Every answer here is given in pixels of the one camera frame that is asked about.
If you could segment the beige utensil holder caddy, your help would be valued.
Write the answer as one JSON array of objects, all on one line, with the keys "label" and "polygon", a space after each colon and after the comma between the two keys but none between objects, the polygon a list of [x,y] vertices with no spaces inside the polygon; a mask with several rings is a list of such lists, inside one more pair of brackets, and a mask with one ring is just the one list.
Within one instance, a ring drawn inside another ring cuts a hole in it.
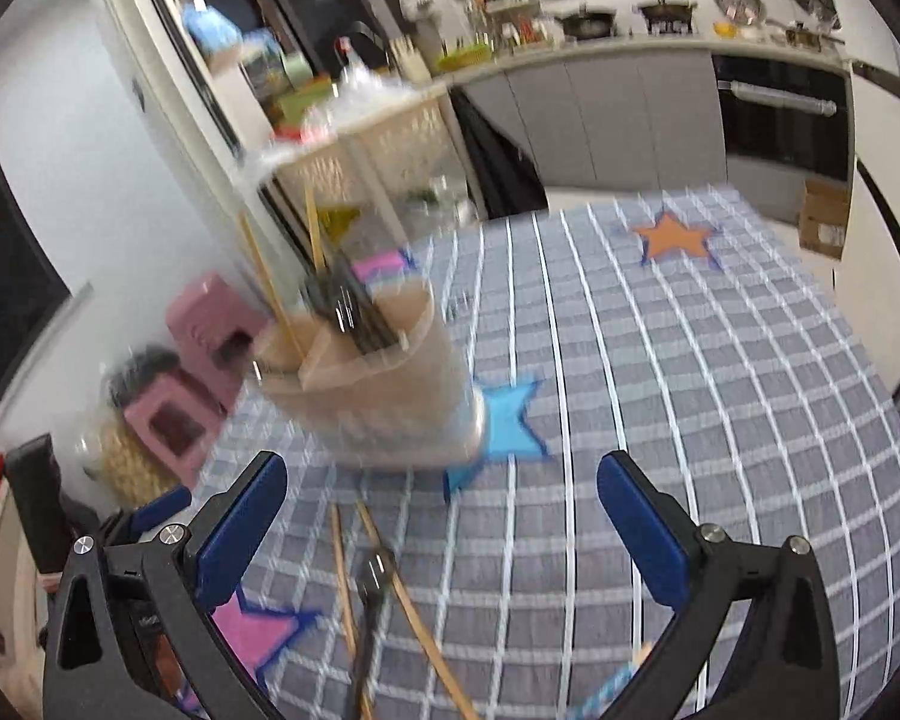
[{"label": "beige utensil holder caddy", "polygon": [[398,343],[363,355],[312,314],[256,337],[247,380],[341,465],[443,470],[476,460],[486,398],[453,343],[429,281],[382,283],[375,302]]}]

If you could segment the black handled steel spoon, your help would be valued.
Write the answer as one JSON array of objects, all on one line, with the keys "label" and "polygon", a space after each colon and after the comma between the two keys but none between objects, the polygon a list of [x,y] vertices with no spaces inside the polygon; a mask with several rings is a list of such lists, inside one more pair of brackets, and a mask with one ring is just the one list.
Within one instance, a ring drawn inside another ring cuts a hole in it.
[{"label": "black handled steel spoon", "polygon": [[403,339],[390,327],[372,294],[356,277],[344,259],[334,259],[328,271],[329,304],[336,325],[357,351],[370,355],[375,351],[401,346]]},{"label": "black handled steel spoon", "polygon": [[347,691],[346,709],[349,718],[364,717],[365,686],[374,658],[380,613],[391,587],[393,569],[393,553],[388,548],[377,548],[365,556],[364,564],[356,575],[362,617],[356,639],[356,653],[351,663],[351,684]]}]

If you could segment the black handled slotted spoon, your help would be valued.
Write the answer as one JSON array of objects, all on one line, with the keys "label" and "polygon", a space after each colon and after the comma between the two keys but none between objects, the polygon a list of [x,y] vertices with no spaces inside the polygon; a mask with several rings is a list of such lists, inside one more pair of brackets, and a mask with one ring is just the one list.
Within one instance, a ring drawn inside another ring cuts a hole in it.
[{"label": "black handled slotted spoon", "polygon": [[318,317],[363,355],[398,343],[398,335],[385,320],[351,263],[336,255],[323,270],[315,270],[304,283],[304,299]]}]

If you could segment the black pot on stove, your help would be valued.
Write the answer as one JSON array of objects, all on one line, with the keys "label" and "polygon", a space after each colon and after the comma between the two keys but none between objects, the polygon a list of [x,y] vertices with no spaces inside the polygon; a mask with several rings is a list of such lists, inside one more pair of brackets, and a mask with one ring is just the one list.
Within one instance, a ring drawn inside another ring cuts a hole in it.
[{"label": "black pot on stove", "polygon": [[696,2],[656,0],[635,5],[634,11],[642,15],[647,32],[653,36],[691,36],[696,8]]}]

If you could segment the clear plastic bags on rack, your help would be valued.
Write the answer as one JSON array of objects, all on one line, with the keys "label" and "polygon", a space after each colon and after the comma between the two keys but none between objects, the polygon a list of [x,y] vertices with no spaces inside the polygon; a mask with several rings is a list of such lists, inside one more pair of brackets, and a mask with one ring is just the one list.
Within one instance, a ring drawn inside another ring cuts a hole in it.
[{"label": "clear plastic bags on rack", "polygon": [[265,112],[271,114],[271,130],[256,148],[245,149],[245,160],[261,158],[273,149],[297,151],[328,142],[343,128],[361,125],[419,96],[403,78],[363,65],[346,67],[336,82],[320,75],[269,99]]}]

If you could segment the blue patterned bamboo chopstick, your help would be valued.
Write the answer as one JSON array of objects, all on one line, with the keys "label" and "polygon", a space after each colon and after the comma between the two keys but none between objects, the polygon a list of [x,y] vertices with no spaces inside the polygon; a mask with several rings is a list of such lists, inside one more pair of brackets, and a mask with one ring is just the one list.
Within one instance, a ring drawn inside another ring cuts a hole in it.
[{"label": "blue patterned bamboo chopstick", "polygon": [[628,661],[622,667],[608,676],[592,694],[583,700],[580,706],[567,712],[567,720],[595,720],[600,718],[605,710],[617,699],[624,689],[628,687],[634,674],[639,670],[637,661]]}]

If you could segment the yellow patterned bamboo chopstick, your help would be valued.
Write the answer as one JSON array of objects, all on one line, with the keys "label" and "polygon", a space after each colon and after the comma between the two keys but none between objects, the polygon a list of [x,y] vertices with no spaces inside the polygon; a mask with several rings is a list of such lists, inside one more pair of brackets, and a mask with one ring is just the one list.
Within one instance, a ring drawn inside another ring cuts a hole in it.
[{"label": "yellow patterned bamboo chopstick", "polygon": [[317,202],[315,202],[315,193],[313,193],[313,187],[310,184],[305,186],[304,200],[313,268],[315,268],[317,273],[323,273],[323,271],[326,270],[326,257],[325,254],[323,254],[322,227],[320,226]]}]

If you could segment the plain bamboo chopstick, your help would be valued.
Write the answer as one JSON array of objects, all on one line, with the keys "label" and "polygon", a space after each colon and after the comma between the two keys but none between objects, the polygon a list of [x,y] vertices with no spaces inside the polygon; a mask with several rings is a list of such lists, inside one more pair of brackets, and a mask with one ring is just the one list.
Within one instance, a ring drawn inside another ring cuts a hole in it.
[{"label": "plain bamboo chopstick", "polygon": [[363,617],[356,622],[351,601],[351,583],[347,578],[346,550],[344,549],[343,525],[338,504],[329,507],[329,528],[331,528],[331,544],[333,544],[334,578],[336,578],[336,595],[341,612],[341,628],[343,628],[344,645],[347,655],[351,656],[352,674],[351,688],[356,694],[357,718],[374,717],[372,702],[367,695],[368,667],[372,656],[368,619]]},{"label": "plain bamboo chopstick", "polygon": [[458,681],[457,677],[453,674],[452,668],[448,665],[448,661],[445,660],[445,656],[443,656],[439,645],[437,645],[434,634],[432,634],[430,629],[425,625],[424,619],[422,619],[418,612],[418,608],[414,605],[408,587],[406,587],[406,583],[403,582],[400,571],[398,571],[397,561],[390,556],[390,551],[388,551],[385,541],[383,541],[382,535],[380,535],[377,523],[375,523],[374,517],[372,517],[372,514],[370,513],[370,509],[362,499],[357,500],[356,511],[357,514],[359,514],[362,525],[364,525],[365,533],[367,533],[368,538],[370,538],[370,543],[374,544],[375,550],[379,551],[383,556],[383,565],[385,566],[388,575],[390,575],[391,587],[393,587],[393,592],[395,592],[395,596],[397,597],[398,605],[401,606],[404,617],[406,617],[406,621],[408,621],[409,627],[411,628],[411,631],[413,631],[414,637],[416,637],[422,653],[424,653],[425,658],[429,661],[430,668],[432,668],[432,671],[437,676],[440,684],[442,684],[443,689],[445,689],[448,697],[452,700],[452,704],[455,706],[455,709],[457,709],[460,717],[464,718],[464,720],[479,720],[481,715],[479,715],[476,710],[473,700],[466,695],[460,681]]},{"label": "plain bamboo chopstick", "polygon": [[297,338],[295,338],[294,328],[290,327],[290,321],[287,318],[284,307],[279,299],[276,284],[272,281],[265,259],[263,259],[263,255],[261,255],[260,247],[258,247],[258,244],[256,243],[253,227],[251,227],[250,223],[250,216],[248,216],[245,211],[242,211],[240,216],[238,216],[238,222],[240,223],[242,234],[244,234],[248,252],[250,252],[250,259],[253,262],[253,268],[255,268],[256,278],[258,278],[261,289],[263,289],[263,293],[265,293],[269,309],[271,309],[276,322],[278,322],[279,328],[281,328],[281,332],[283,332],[284,341],[287,346],[289,346],[290,351],[294,353],[295,364],[301,364],[302,359],[304,359],[304,351],[302,351],[301,345],[297,341]]}]

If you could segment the short pink plastic stool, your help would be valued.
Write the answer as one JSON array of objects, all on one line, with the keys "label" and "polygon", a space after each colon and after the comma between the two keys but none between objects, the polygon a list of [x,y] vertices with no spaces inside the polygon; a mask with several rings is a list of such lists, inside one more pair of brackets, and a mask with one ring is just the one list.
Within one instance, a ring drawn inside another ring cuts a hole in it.
[{"label": "short pink plastic stool", "polygon": [[193,489],[226,410],[185,372],[162,372],[123,410],[155,460]]}]

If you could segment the cardboard box on floor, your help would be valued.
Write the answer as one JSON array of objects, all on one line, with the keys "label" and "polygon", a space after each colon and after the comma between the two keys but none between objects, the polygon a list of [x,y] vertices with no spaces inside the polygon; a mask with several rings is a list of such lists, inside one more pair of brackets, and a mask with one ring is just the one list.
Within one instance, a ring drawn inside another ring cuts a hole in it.
[{"label": "cardboard box on floor", "polygon": [[805,182],[805,196],[798,216],[800,247],[834,260],[842,259],[850,216],[847,188],[816,179]]}]

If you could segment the beige perforated plastic basket rack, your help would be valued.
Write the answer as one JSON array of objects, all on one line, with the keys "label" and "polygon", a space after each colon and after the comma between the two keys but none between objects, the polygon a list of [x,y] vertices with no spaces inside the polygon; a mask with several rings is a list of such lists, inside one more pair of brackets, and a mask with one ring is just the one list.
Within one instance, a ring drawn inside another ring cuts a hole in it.
[{"label": "beige perforated plastic basket rack", "polygon": [[261,193],[305,249],[307,205],[329,249],[362,260],[471,226],[481,190],[443,86],[347,124],[326,140],[265,154]]}]

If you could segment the grey checked tablecloth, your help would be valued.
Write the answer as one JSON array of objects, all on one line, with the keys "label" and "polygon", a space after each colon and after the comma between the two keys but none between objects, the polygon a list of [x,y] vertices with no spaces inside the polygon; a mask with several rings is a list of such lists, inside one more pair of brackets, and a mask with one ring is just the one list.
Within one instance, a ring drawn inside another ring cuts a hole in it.
[{"label": "grey checked tablecloth", "polygon": [[446,496],[436,473],[341,468],[245,388],[199,494],[260,450],[286,461],[286,502],[242,580],[256,605],[317,613],[263,670],[279,712],[343,710],[334,571],[361,559],[362,512],[482,717],[580,706],[668,622],[596,494],[616,449],[731,538],[808,539],[842,715],[868,709],[900,663],[899,418],[834,302],[735,190],[518,216],[427,241],[414,262],[476,379],[535,386],[526,424],[544,454],[491,461]]}]

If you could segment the black built-in oven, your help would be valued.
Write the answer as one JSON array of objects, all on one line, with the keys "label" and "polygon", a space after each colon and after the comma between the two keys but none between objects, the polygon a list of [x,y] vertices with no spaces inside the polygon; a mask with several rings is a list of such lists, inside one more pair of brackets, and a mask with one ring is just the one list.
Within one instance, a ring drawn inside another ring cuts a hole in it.
[{"label": "black built-in oven", "polygon": [[747,55],[715,54],[712,63],[728,182],[759,215],[795,226],[807,182],[847,185],[847,78]]}]

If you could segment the tall pink plastic stool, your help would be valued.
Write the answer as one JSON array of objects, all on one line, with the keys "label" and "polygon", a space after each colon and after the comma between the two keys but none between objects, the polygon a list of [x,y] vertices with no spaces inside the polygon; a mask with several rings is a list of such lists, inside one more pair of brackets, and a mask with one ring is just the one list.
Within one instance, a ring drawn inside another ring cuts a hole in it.
[{"label": "tall pink plastic stool", "polygon": [[269,317],[217,273],[206,273],[170,303],[165,323],[183,369],[229,411],[244,385],[245,355]]}]

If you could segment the black wok on stove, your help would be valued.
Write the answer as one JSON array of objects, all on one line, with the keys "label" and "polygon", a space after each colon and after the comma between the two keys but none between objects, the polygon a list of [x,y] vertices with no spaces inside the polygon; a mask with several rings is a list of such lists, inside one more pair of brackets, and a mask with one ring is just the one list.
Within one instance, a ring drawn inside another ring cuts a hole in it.
[{"label": "black wok on stove", "polygon": [[616,13],[613,10],[590,10],[582,5],[572,13],[554,15],[564,37],[582,43],[616,36]]}]

